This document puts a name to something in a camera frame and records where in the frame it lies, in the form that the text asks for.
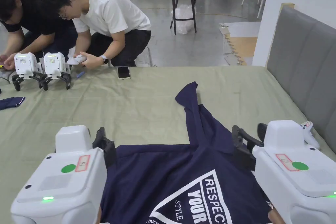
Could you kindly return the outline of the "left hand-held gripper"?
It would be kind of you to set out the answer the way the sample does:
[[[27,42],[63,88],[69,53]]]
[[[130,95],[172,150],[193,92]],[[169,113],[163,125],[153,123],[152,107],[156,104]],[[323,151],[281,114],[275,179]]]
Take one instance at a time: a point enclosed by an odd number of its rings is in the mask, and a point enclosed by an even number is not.
[[[115,162],[114,141],[104,127],[91,140],[84,125],[62,127],[55,151],[32,173],[11,205],[16,224],[99,224],[107,168]]]

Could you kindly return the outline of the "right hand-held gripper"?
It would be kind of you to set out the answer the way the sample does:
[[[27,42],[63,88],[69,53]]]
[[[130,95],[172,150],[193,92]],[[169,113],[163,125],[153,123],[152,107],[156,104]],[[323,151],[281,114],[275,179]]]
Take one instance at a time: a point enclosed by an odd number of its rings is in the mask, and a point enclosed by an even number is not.
[[[336,222],[336,163],[320,151],[313,123],[292,120],[258,124],[258,138],[237,125],[237,162],[257,183],[287,224]]]

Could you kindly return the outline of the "person's right hand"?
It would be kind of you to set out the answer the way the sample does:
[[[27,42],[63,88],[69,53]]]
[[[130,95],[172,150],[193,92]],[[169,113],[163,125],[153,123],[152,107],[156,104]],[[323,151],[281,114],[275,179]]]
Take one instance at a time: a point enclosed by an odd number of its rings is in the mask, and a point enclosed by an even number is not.
[[[270,222],[272,224],[276,224],[277,223],[277,212],[276,209],[274,208],[273,205],[271,205],[271,209],[268,213],[268,219],[270,220]]]

